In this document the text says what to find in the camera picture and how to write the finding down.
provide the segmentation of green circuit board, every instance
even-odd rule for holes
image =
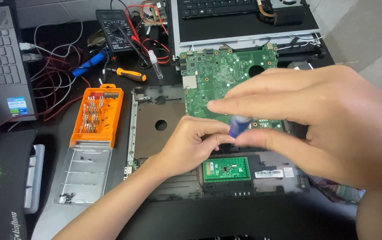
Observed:
[[[204,182],[250,180],[247,157],[208,159],[203,163]]]
[[[277,45],[261,50],[234,52],[231,48],[187,51],[179,56],[183,76],[185,113],[193,117],[219,120],[229,124],[231,116],[210,112],[207,102],[221,99],[233,87],[250,78],[249,69],[258,65],[265,70],[277,67]],[[255,120],[249,128],[283,130],[281,120]]]

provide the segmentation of digital multimeter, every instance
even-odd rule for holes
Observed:
[[[129,39],[133,36],[129,20],[123,10],[96,10],[96,18],[105,33],[107,48],[111,55],[133,51],[133,47],[119,29],[124,30]]]

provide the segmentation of orange bit case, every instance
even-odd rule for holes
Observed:
[[[70,147],[73,147],[76,141],[95,140],[109,141],[109,146],[113,148],[123,96],[124,91],[121,88],[116,88],[114,84],[102,84],[99,88],[86,89],[81,100],[71,141],[69,142]],[[101,99],[103,106],[100,107],[99,102]],[[92,106],[92,101],[96,102],[97,106],[89,110],[88,107],[89,105]],[[89,119],[91,121],[96,119],[94,121],[99,122],[99,124],[92,125],[93,132],[86,131],[83,127],[85,115],[87,122]]]

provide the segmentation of blue tube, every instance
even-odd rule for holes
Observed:
[[[229,135],[236,138],[249,127],[252,120],[252,117],[232,116],[229,122]]]
[[[88,70],[88,68],[90,68],[91,66],[94,66],[94,65],[100,63],[102,60],[106,59],[106,57],[107,57],[107,52],[100,51],[98,54],[96,54],[90,60],[83,63],[83,65],[80,66],[82,68],[77,68],[74,71],[72,71],[72,74],[75,77],[78,77],[81,74],[85,73]]]

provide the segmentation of orange screwdriver handle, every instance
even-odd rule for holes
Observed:
[[[125,71],[122,68],[117,69],[117,74],[139,82],[145,82],[145,80],[147,79],[146,75],[142,75],[134,71]]]

